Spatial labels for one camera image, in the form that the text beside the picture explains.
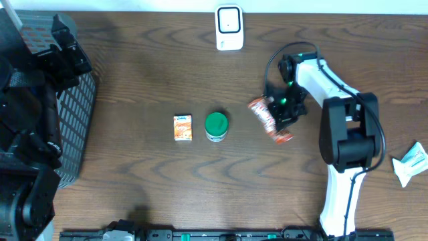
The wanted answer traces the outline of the orange candy bar wrapper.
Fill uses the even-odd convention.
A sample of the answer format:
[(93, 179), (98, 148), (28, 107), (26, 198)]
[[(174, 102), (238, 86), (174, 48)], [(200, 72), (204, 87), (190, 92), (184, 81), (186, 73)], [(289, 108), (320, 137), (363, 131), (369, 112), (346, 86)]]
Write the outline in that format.
[(248, 108), (256, 115), (256, 117), (262, 123), (265, 132), (273, 139), (276, 144), (288, 142), (293, 138), (293, 135), (286, 129), (282, 131), (278, 131), (276, 129), (275, 119), (268, 110), (268, 105), (265, 101), (265, 98), (256, 98), (248, 104)]

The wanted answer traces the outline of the green lid jar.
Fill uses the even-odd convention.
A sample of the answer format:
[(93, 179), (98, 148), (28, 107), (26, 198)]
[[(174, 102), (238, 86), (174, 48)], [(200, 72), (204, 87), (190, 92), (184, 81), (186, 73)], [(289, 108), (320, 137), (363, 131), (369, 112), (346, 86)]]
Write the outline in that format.
[(222, 141), (228, 132), (229, 121), (227, 117), (220, 112), (212, 112), (205, 119), (205, 133), (212, 142)]

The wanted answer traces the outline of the small orange snack box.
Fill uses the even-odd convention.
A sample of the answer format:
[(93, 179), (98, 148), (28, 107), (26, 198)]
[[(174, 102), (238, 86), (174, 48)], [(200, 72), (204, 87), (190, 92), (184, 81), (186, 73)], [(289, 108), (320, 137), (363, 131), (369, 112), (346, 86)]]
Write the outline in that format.
[(192, 116), (179, 115), (173, 117), (175, 141), (192, 141)]

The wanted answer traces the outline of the teal wipes packet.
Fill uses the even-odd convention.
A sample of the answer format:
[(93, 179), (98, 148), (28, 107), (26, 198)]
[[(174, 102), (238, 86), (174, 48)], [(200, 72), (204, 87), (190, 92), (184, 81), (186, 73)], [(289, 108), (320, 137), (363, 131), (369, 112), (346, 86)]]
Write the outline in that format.
[(392, 162), (401, 186), (406, 187), (413, 176), (427, 170), (427, 153), (416, 142), (401, 160), (392, 158)]

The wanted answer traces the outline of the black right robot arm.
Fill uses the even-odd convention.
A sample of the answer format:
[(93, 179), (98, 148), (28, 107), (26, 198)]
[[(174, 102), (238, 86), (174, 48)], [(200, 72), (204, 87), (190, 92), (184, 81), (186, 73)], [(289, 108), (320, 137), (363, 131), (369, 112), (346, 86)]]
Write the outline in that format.
[(319, 149), (327, 164), (326, 199), (319, 223), (327, 240), (356, 238), (354, 215), (362, 181), (385, 137), (373, 93), (349, 87), (317, 52), (283, 55), (278, 62), (284, 90), (267, 87), (268, 109), (282, 131), (307, 113), (307, 95), (320, 105)]

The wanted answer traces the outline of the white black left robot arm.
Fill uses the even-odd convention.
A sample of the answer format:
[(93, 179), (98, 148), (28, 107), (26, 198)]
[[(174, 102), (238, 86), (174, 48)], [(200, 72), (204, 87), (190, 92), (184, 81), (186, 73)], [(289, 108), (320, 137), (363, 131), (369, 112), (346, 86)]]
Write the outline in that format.
[(92, 65), (59, 15), (53, 43), (31, 52), (22, 20), (9, 1), (1, 4), (1, 239), (45, 240), (62, 166), (58, 100)]

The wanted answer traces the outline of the white barcode scanner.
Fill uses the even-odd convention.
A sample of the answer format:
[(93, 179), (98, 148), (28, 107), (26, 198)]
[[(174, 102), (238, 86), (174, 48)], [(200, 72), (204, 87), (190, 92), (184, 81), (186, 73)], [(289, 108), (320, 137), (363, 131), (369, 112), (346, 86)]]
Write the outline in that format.
[(238, 5), (220, 5), (215, 10), (215, 37), (219, 51), (243, 47), (243, 11)]

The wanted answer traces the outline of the grey plastic mesh basket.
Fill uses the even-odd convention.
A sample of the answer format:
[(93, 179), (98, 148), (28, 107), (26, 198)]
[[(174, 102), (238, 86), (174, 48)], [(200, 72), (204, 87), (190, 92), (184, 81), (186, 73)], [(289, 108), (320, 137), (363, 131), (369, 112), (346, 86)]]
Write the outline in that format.
[[(47, 50), (55, 43), (51, 34), (55, 12), (19, 10), (17, 15), (23, 23), (21, 35), (30, 52)], [(62, 166), (56, 169), (64, 189), (79, 177), (86, 141), (97, 94), (97, 82), (90, 73), (78, 77), (80, 84), (63, 91), (57, 100), (62, 135)]]

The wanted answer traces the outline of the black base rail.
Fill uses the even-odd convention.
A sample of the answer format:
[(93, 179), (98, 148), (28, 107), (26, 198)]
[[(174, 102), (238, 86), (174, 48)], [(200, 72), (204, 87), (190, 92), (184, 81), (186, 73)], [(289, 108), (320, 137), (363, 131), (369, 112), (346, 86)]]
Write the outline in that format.
[(148, 229), (134, 222), (118, 220), (103, 230), (74, 230), (60, 233), (60, 241), (323, 241), (335, 237), (304, 226), (287, 226), (282, 230), (169, 230)]

